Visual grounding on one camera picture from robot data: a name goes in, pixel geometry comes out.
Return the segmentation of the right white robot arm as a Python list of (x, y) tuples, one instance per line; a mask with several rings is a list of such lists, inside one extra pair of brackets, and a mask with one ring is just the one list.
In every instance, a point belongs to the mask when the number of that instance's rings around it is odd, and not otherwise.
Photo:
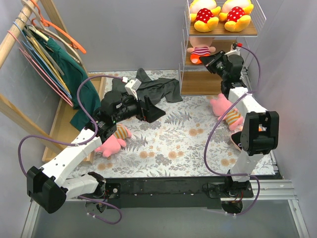
[(221, 77), (222, 94), (244, 118), (242, 150), (236, 164), (222, 174), (222, 182), (208, 183), (205, 191), (211, 198), (252, 197), (251, 173), (262, 157), (278, 145), (279, 114), (262, 107), (244, 84), (241, 75), (244, 60), (237, 51), (220, 51), (200, 60), (209, 72)]

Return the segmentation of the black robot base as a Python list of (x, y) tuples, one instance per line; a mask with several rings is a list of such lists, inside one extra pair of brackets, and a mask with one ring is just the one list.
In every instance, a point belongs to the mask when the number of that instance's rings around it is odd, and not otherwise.
[(83, 192), (118, 208), (207, 208), (221, 210), (230, 201), (237, 212), (241, 198), (253, 198), (250, 182), (239, 185), (228, 177), (108, 178), (96, 192)]

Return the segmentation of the yellow frog plush small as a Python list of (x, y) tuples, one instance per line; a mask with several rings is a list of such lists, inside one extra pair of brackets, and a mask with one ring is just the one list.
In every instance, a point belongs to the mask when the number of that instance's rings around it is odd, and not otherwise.
[(219, 20), (224, 23), (225, 30), (241, 32), (249, 26), (253, 9), (250, 0), (227, 0), (221, 8)]

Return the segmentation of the black-haired doll striped shirt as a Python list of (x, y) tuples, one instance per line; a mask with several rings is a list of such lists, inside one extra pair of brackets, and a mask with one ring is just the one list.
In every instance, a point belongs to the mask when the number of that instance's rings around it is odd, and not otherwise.
[(214, 38), (212, 37), (189, 37), (191, 47), (187, 49), (190, 53), (190, 61), (193, 64), (201, 64), (200, 57), (210, 56), (216, 51), (212, 46)]

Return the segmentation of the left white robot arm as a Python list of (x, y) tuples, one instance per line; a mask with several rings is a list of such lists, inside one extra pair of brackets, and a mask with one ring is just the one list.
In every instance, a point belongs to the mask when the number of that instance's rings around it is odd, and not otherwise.
[(101, 198), (106, 191), (106, 179), (89, 172), (78, 178), (69, 179), (69, 174), (91, 152), (100, 147), (117, 130), (117, 123), (131, 117), (148, 123), (165, 115), (155, 106), (149, 96), (137, 99), (124, 97), (118, 91), (109, 91), (101, 106), (93, 114), (93, 122), (86, 124), (71, 146), (41, 168), (31, 167), (27, 174), (27, 194), (49, 214), (56, 212), (66, 200), (83, 194)]

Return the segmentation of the yellow frog plush big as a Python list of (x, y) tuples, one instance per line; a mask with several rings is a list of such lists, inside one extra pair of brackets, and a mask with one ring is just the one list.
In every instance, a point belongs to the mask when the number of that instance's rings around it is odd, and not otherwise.
[(191, 23), (198, 32), (211, 32), (218, 26), (221, 7), (215, 0), (194, 0), (189, 11)]

